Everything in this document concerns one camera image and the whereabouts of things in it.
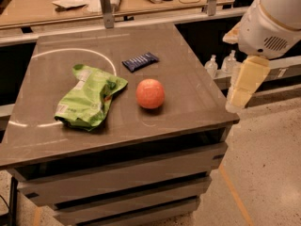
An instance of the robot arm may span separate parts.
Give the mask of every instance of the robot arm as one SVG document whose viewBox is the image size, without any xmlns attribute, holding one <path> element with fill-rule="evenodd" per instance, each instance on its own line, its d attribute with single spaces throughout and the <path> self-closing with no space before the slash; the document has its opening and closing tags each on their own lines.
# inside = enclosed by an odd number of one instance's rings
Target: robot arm
<svg viewBox="0 0 301 226">
<path fill-rule="evenodd" d="M 270 72 L 268 59 L 283 56 L 300 40 L 301 0 L 254 0 L 240 23 L 224 37 L 225 42 L 237 42 L 239 50 L 248 55 L 236 81 L 231 81 L 226 109 L 238 112 L 244 108 Z"/>
<path fill-rule="evenodd" d="M 301 0 L 254 0 L 243 16 L 238 45 L 247 55 L 281 57 L 301 39 Z"/>
</svg>

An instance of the white container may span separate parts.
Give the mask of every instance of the white container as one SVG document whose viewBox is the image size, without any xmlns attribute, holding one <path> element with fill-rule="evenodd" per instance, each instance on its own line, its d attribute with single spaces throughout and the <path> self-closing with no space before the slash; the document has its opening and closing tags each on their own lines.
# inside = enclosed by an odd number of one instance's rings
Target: white container
<svg viewBox="0 0 301 226">
<path fill-rule="evenodd" d="M 216 58 L 216 56 L 212 55 L 211 59 L 209 61 L 207 61 L 205 64 L 205 69 L 212 78 L 215 78 L 215 75 L 216 75 L 216 72 L 218 69 L 218 66 L 215 62 L 215 58 Z"/>
<path fill-rule="evenodd" d="M 236 65 L 235 50 L 231 50 L 231 53 L 224 58 L 221 70 L 224 73 L 232 73 L 233 67 L 235 65 Z"/>
</svg>

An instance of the orange ball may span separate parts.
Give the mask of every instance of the orange ball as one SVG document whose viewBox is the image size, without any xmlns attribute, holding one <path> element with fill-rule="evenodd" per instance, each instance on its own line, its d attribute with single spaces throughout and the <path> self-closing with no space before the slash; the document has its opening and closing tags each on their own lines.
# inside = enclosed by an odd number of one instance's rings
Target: orange ball
<svg viewBox="0 0 301 226">
<path fill-rule="evenodd" d="M 154 109 L 162 105 L 165 99 L 162 84 L 155 79 L 142 80 L 135 91 L 138 104 L 146 109 Z"/>
</svg>

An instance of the crumpled snack bag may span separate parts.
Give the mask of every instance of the crumpled snack bag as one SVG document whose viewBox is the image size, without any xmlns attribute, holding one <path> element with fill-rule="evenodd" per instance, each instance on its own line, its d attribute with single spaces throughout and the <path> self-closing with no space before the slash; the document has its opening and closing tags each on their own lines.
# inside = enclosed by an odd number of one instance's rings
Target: crumpled snack bag
<svg viewBox="0 0 301 226">
<path fill-rule="evenodd" d="M 79 81 L 58 103 L 55 119 L 71 128 L 91 131 L 105 119 L 113 94 L 128 82 L 83 64 L 75 65 L 73 74 Z"/>
</svg>

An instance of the speckled floor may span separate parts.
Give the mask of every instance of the speckled floor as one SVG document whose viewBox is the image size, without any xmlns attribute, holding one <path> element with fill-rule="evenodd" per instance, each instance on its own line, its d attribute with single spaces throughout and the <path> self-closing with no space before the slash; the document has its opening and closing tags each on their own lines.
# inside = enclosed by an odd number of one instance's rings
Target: speckled floor
<svg viewBox="0 0 301 226">
<path fill-rule="evenodd" d="M 198 210 L 144 226 L 301 225 L 301 88 L 255 97 L 239 115 Z M 8 199 L 9 176 L 1 171 L 0 179 Z M 22 195 L 18 225 L 61 226 Z"/>
</svg>

